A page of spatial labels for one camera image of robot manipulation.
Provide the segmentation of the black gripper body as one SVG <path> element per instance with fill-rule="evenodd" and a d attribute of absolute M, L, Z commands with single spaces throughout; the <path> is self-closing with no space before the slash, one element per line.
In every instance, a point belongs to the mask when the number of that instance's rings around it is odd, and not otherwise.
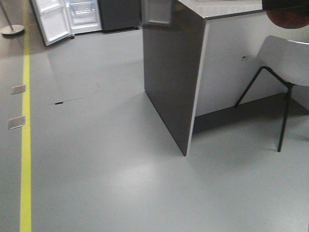
<path fill-rule="evenodd" d="M 307 11 L 308 0 L 262 0 L 263 10 Z"/>

